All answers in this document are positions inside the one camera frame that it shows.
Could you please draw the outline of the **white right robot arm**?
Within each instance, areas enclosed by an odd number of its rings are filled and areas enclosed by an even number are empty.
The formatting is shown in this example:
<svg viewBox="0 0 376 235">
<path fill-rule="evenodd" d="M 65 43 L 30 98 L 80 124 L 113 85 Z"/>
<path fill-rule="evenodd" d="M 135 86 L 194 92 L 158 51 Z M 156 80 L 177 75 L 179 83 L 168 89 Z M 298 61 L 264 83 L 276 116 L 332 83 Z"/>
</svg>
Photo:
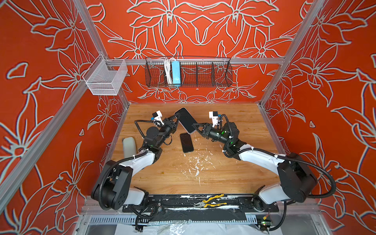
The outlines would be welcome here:
<svg viewBox="0 0 376 235">
<path fill-rule="evenodd" d="M 278 183 L 263 186 L 255 193 L 256 199 L 264 204 L 286 200 L 303 203 L 307 198 L 327 198 L 336 192 L 336 182 L 325 169 L 304 161 L 296 153 L 272 153 L 241 141 L 240 131 L 233 122 L 226 123 L 221 129 L 213 127 L 210 123 L 195 123 L 193 127 L 202 137 L 222 143 L 222 152 L 227 158 L 256 164 L 279 177 Z M 313 189 L 318 186 L 318 179 L 311 171 L 312 168 L 328 178 L 331 186 L 328 192 L 312 194 Z"/>
</svg>

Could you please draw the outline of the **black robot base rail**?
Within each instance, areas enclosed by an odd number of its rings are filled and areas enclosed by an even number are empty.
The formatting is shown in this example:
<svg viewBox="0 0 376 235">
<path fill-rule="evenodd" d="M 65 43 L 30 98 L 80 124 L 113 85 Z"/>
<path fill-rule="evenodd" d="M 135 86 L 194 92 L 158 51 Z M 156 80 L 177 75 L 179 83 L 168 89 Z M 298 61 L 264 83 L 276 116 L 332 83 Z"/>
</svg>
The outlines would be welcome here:
<svg viewBox="0 0 376 235">
<path fill-rule="evenodd" d="M 272 214 L 282 210 L 277 203 L 267 205 L 264 211 L 253 206 L 252 194 L 225 194 L 215 200 L 228 205 L 218 208 L 194 208 L 193 205 L 214 196 L 214 194 L 151 194 L 141 205 L 124 205 L 122 212 L 140 212 L 141 222 L 149 225 L 173 222 L 212 222 L 257 224 L 263 220 L 270 222 Z"/>
</svg>

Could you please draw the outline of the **black smartphone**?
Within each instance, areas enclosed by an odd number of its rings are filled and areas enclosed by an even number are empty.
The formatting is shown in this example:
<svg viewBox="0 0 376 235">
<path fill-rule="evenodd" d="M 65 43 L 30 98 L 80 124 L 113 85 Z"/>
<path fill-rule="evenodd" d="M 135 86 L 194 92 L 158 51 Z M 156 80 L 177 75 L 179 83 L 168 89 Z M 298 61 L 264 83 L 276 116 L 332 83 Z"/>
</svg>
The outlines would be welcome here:
<svg viewBox="0 0 376 235">
<path fill-rule="evenodd" d="M 182 151 L 184 153 L 190 153 L 194 151 L 194 146 L 192 142 L 192 138 L 188 133 L 180 134 L 180 140 L 182 145 Z"/>
</svg>

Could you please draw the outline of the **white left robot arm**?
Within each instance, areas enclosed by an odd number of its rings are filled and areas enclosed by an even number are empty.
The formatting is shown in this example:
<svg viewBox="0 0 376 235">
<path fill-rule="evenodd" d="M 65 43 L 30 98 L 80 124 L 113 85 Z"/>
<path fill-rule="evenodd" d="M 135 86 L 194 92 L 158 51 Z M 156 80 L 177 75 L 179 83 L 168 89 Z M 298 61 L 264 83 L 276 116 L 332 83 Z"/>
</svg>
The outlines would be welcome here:
<svg viewBox="0 0 376 235">
<path fill-rule="evenodd" d="M 180 114 L 175 114 L 163 121 L 136 120 L 143 144 L 138 152 L 135 148 L 124 151 L 128 157 L 121 160 L 109 160 L 103 167 L 91 192 L 91 198 L 107 211 L 118 210 L 123 205 L 141 205 L 146 199 L 147 192 L 131 188 L 133 176 L 147 166 L 157 162 L 163 152 L 162 144 L 177 130 Z"/>
</svg>

